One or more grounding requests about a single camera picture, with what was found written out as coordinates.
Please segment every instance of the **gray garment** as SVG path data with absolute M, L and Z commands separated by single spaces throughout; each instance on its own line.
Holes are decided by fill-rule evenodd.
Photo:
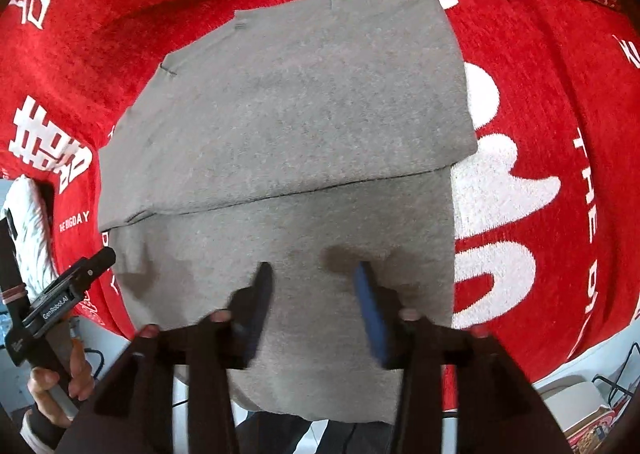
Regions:
M 236 12 L 169 54 L 118 123 L 98 225 L 434 171 L 476 149 L 438 0 Z
M 258 355 L 230 371 L 249 410 L 305 420 L 392 422 L 400 373 L 369 353 L 353 290 L 359 260 L 433 321 L 450 324 L 454 235 L 449 168 L 189 215 L 110 232 L 114 273 L 136 327 L 170 329 L 224 307 L 259 261 L 274 297 Z
M 438 0 L 236 12 L 166 57 L 100 153 L 101 230 L 137 327 L 196 322 L 260 261 L 275 292 L 243 407 L 387 421 L 400 374 L 369 354 L 356 262 L 450 323 L 449 166 L 473 154 L 462 56 Z

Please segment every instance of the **folded gray fabric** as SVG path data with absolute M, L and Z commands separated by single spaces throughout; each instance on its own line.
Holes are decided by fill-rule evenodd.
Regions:
M 454 234 L 449 168 L 189 215 L 155 215 L 110 232 L 133 324 L 188 325 L 251 282 L 259 261 L 274 294 L 258 355 L 229 371 L 249 410 L 305 420 L 391 423 L 401 375 L 383 371 L 353 290 L 357 261 L 434 322 L 450 324 Z
M 476 146 L 438 0 L 240 11 L 169 54 L 118 123 L 98 225 L 434 171 Z
M 450 165 L 476 150 L 438 0 L 299 0 L 236 12 L 170 54 L 100 153 L 99 224 L 136 326 L 196 322 L 260 261 L 274 299 L 249 410 L 392 422 L 400 374 L 369 354 L 357 261 L 448 325 Z

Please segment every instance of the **hand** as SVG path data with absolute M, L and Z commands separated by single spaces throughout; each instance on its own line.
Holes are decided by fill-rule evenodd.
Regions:
M 71 382 L 69 383 L 69 397 L 81 402 L 89 398 L 94 392 L 94 378 L 91 375 L 91 364 L 84 357 L 84 346 L 78 339 L 72 339 L 73 350 L 69 360 L 69 370 L 71 371 Z M 59 380 L 55 371 L 43 368 L 33 368 L 27 387 L 38 409 L 53 425 L 58 427 L 69 427 L 71 420 L 65 415 L 56 401 L 47 392 L 54 387 Z

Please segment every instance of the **red blanket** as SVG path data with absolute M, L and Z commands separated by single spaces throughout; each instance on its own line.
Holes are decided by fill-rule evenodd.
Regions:
M 56 187 L 59 271 L 108 243 L 97 149 L 162 57 L 235 9 L 284 1 L 12 1 L 0 17 L 0 165 Z M 537 379 L 638 311 L 640 38 L 615 0 L 442 3 L 480 139 L 452 175 L 454 325 L 487 322 Z M 80 311 L 134 333 L 111 274 Z

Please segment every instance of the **dark pants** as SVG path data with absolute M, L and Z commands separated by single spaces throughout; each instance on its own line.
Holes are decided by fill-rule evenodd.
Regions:
M 238 427 L 241 454 L 292 454 L 311 422 L 290 414 L 256 412 Z M 392 427 L 386 423 L 330 421 L 316 454 L 385 454 Z

